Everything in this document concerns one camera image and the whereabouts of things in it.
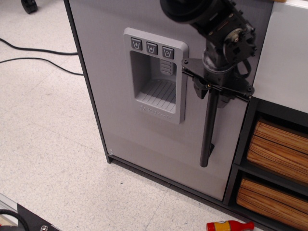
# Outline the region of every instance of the black metal rod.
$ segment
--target black metal rod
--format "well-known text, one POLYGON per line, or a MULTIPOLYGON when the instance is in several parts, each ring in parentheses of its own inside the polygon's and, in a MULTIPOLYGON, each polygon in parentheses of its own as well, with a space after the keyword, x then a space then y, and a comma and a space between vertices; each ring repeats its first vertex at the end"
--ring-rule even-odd
POLYGON ((217 112, 219 91, 211 89, 208 95, 207 110, 205 117, 203 142, 200 157, 200 166, 206 167, 211 154, 212 136, 214 131, 215 117, 217 112))

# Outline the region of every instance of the screw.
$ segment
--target screw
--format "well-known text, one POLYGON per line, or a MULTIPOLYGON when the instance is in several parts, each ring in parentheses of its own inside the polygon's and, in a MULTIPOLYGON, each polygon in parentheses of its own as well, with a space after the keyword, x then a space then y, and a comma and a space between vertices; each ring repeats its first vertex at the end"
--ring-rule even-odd
POLYGON ((48 230, 48 226, 47 225, 43 225, 41 228, 40 228, 40 231, 47 231, 48 230))

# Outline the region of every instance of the dispenser button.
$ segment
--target dispenser button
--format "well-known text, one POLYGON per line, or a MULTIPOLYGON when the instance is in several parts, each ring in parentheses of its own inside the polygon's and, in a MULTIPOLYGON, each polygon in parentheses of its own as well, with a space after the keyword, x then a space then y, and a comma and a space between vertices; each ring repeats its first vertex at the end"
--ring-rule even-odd
POLYGON ((163 57, 168 59, 174 59, 174 49, 169 47, 163 47, 163 57))
POLYGON ((146 42, 146 51, 150 54, 158 54, 158 45, 146 42))
POLYGON ((142 41, 140 39, 131 38, 131 47, 142 51, 142 41))

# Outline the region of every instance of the floor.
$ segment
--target floor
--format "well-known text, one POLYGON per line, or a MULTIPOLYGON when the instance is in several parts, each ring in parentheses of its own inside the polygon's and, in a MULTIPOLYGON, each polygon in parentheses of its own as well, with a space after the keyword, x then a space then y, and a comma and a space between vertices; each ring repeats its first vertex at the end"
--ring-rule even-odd
MULTIPOLYGON (((75 52, 62 0, 0 1, 0 38, 15 46, 75 52)), ((17 51, 82 73, 77 56, 17 51)), ((234 219, 175 190, 106 162, 83 76, 37 60, 0 64, 0 193, 63 231, 204 231, 234 219)))

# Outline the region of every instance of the gray refrigerator panel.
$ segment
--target gray refrigerator panel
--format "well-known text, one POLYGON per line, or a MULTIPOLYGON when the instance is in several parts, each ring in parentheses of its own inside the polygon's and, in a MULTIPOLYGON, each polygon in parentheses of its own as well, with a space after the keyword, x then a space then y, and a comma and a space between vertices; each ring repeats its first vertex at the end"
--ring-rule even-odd
MULTIPOLYGON (((238 9, 245 10, 245 16, 256 27, 260 48, 272 3, 241 2, 238 9)), ((190 25, 168 19, 158 0, 74 0, 70 5, 108 152, 222 200, 246 103, 232 100, 218 109, 212 140, 215 148, 208 167, 200 167, 207 97, 197 97, 189 77, 181 123, 136 110, 123 34, 129 27, 184 42, 190 58, 202 57, 205 39, 190 25)), ((251 78, 258 57, 259 52, 251 59, 251 78)))

